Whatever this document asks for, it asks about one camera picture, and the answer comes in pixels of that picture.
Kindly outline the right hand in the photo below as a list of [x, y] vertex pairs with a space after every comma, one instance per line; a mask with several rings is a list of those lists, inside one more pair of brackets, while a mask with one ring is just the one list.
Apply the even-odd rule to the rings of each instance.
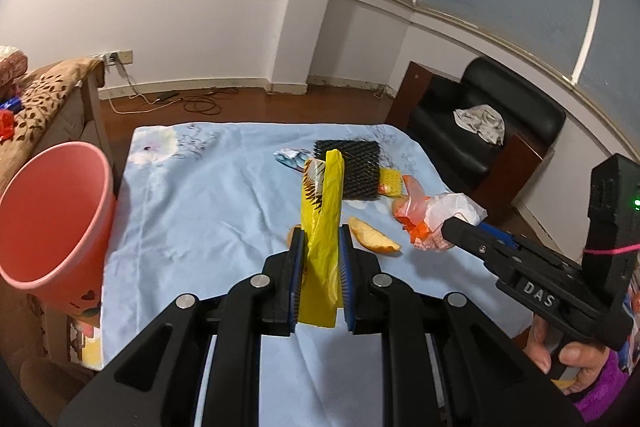
[[[549, 324], [541, 317], [535, 315], [530, 325], [527, 343], [524, 349], [526, 355], [545, 373], [551, 369], [551, 355], [544, 342], [548, 334]], [[590, 387], [599, 377], [610, 349], [599, 345], [585, 345], [572, 341], [559, 352], [559, 360], [562, 364], [578, 369], [573, 384], [562, 389], [564, 395], [582, 392]]]

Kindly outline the purple sleeve forearm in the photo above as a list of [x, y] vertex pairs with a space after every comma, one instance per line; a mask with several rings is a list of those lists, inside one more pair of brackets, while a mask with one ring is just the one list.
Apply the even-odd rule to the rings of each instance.
[[634, 362], [628, 349], [611, 351], [596, 381], [572, 401], [586, 423], [599, 419], [613, 404], [629, 379]]

